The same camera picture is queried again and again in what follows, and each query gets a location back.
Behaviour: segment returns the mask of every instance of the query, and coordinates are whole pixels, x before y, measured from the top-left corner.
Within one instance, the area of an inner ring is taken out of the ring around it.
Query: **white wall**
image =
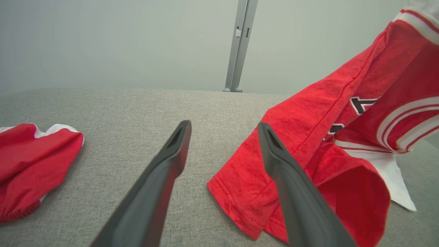
[[[47,87],[221,91],[237,0],[0,0],[0,96]]]
[[[409,0],[259,0],[240,87],[293,95],[372,44]]]

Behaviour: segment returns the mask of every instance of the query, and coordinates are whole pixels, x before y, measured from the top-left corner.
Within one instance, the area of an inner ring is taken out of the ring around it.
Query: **white fabric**
[[[423,98],[420,100],[412,101],[401,107],[398,107],[393,112],[388,114],[386,118],[381,122],[380,126],[378,127],[377,130],[378,142],[383,147],[387,147],[389,150],[392,150],[392,148],[387,142],[387,137],[389,136],[393,127],[395,127],[396,124],[399,123],[402,119],[410,115],[420,112],[425,112],[425,111],[438,110],[439,109],[438,106],[429,107],[429,105],[435,105],[438,102],[439,102],[439,97],[430,97],[430,98]]]
[[[439,0],[410,0],[410,5],[421,9],[436,20],[439,19]]]
[[[352,157],[361,158],[369,161],[387,186],[392,201],[405,207],[408,210],[416,211],[416,207],[410,198],[407,187],[401,175],[401,170],[396,164],[396,156],[392,153],[372,153],[362,152],[361,150],[345,151]]]
[[[405,7],[404,10],[414,11],[427,19],[436,28],[438,28],[439,26],[439,22],[436,19],[416,7]],[[407,22],[412,27],[414,27],[425,39],[429,40],[435,45],[439,45],[439,33],[433,30],[429,25],[427,25],[427,23],[424,22],[424,20],[421,20],[416,15],[404,12],[401,15],[397,16],[397,19]]]
[[[0,127],[0,133],[1,132],[5,132],[5,131],[7,131],[7,130],[10,130],[10,129],[12,129],[12,128],[14,128],[14,127],[16,127],[16,126],[12,126],[12,127]],[[65,125],[65,124],[54,124],[54,125],[52,125],[50,128],[48,128],[48,130],[46,131],[46,132],[42,132],[42,131],[40,131],[40,129],[38,128],[38,126],[36,126],[35,125],[35,134],[34,134],[34,137],[35,138],[41,138],[41,137],[43,137],[43,136],[48,136],[48,135],[51,135],[51,134],[53,134],[53,133],[56,133],[56,132],[58,132],[58,131],[60,131],[60,130],[62,130],[62,129],[68,129],[69,131],[71,131],[71,132],[79,132],[79,131],[77,131],[75,128],[73,128],[73,127],[71,127],[71,126],[68,126],[68,125]],[[43,202],[43,200],[44,200],[44,198],[46,197],[46,195],[44,195],[43,197],[41,197],[40,198],[40,203],[42,203]]]
[[[391,150],[385,149],[385,148],[380,148],[380,147],[372,147],[372,146],[367,146],[367,145],[362,145],[362,144],[358,144],[358,143],[353,143],[353,142],[344,142],[344,141],[340,141],[335,139],[334,143],[341,147],[341,148],[353,148],[353,149],[365,149],[365,151],[381,151],[381,152],[389,152],[392,153]]]
[[[407,131],[407,133],[405,133],[396,141],[397,148],[399,148],[400,151],[399,153],[403,153],[406,150],[412,151],[413,150],[412,147],[415,144],[413,143],[412,145],[410,145],[412,142],[418,141],[418,138],[420,137],[422,137],[421,139],[424,139],[427,138],[428,136],[431,136],[432,134],[438,133],[439,129],[428,133],[429,131],[435,129],[438,126],[439,126],[439,115],[431,117],[425,120],[424,122],[419,123],[411,130]]]

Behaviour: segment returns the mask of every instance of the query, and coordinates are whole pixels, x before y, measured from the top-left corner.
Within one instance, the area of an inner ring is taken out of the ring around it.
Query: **folded red garment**
[[[21,219],[62,183],[83,135],[55,124],[46,133],[32,123],[0,128],[0,223]]]
[[[408,150],[435,130],[432,124],[437,122],[428,119],[438,114],[438,45],[435,17],[406,7],[369,48],[269,109],[261,120],[271,125],[360,246],[375,246],[381,239],[391,198],[374,166],[345,150],[366,146],[373,152],[403,153],[401,147]],[[413,118],[404,122],[405,117],[421,111],[428,111],[420,120],[428,122],[426,127],[403,138],[420,123]],[[359,146],[342,149],[334,143],[335,133],[342,143]],[[392,145],[400,139],[406,145]],[[264,171],[257,130],[207,185],[245,234],[257,239],[264,230],[288,242],[275,183]]]

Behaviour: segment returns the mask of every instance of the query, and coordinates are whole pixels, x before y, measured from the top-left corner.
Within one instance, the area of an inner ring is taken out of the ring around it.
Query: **stitching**
[[[230,196],[230,192],[227,190],[227,187],[224,186],[223,181],[222,181],[219,177],[217,177],[217,176],[214,176],[214,178],[217,178],[217,179],[219,180],[219,181],[217,181],[217,180],[215,179],[215,181],[218,183],[218,185],[219,185],[219,187],[221,188],[221,190],[222,190],[222,191],[224,192],[224,194],[227,196],[227,199],[228,199],[229,201],[233,202],[235,208],[236,208],[241,214],[247,216],[247,217],[248,217],[253,223],[255,223],[256,225],[258,225],[259,227],[264,228],[263,225],[260,225],[258,222],[256,222],[256,221],[255,221],[254,219],[252,219],[250,216],[248,216],[245,212],[243,212],[243,211],[237,206],[236,202],[233,200],[233,197]],[[237,216],[238,216],[242,221],[245,221],[240,215],[237,215]]]
[[[421,15],[420,13],[417,13],[413,10],[405,10],[403,13],[408,13],[411,15],[416,16],[418,19],[421,19],[429,28],[431,28],[434,32],[439,33],[439,29],[427,18],[425,18],[423,15]]]
[[[367,56],[366,61],[369,60],[369,58],[371,57],[372,54],[375,54],[375,52],[371,52],[369,53],[369,55]],[[320,121],[314,126],[313,130],[310,132],[310,134],[306,137],[306,139],[304,141],[302,141],[302,143],[300,143],[300,145],[293,151],[292,154],[296,153],[296,151],[308,140],[308,138],[312,135],[312,133],[315,131],[315,129],[317,128],[317,126],[323,121],[323,119],[326,117],[326,115],[334,108],[335,104],[340,100],[340,98],[343,95],[343,92],[345,91],[346,87],[348,87],[352,82],[354,82],[358,76],[361,74],[361,72],[364,70],[364,67],[366,66],[366,64],[363,65],[363,67],[361,67],[361,70],[358,72],[358,74],[355,76],[355,79],[353,79],[351,82],[349,82],[347,85],[345,85],[343,87],[342,93],[340,94],[340,96],[338,97],[338,99],[332,104],[331,108],[325,113],[325,115],[320,119]]]
[[[270,215],[270,222],[272,222],[273,224],[275,224],[275,225],[278,225],[278,226],[280,226],[282,229],[285,229],[285,222],[282,222],[282,221],[280,221],[280,220],[278,220],[278,219],[276,219],[276,218],[274,218],[273,217],[273,214],[274,214],[274,212],[279,208],[281,206],[281,203],[279,202],[279,204],[276,206],[276,208],[274,209],[274,211],[273,211],[273,213]]]
[[[271,184],[271,182],[273,182],[273,180],[271,180],[268,184],[267,184],[267,186],[265,186],[262,190],[261,190],[261,192],[259,192],[259,194],[257,194],[253,199],[251,199],[244,207],[246,207],[246,206],[248,206],[250,203],[252,203],[256,198],[258,198],[261,194],[262,194],[262,192],[264,192],[264,190]]]

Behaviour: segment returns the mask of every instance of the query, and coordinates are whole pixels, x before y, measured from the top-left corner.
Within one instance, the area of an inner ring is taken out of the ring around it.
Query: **gray table surface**
[[[162,246],[286,246],[254,241],[222,212],[206,182],[270,107],[286,95],[142,89],[42,89],[0,98],[0,127],[67,124],[85,143],[64,182],[41,207],[0,225],[0,246],[84,247],[182,120],[192,121],[186,168],[176,180]],[[438,149],[422,142],[399,158],[418,209],[392,203],[379,246],[439,246]]]

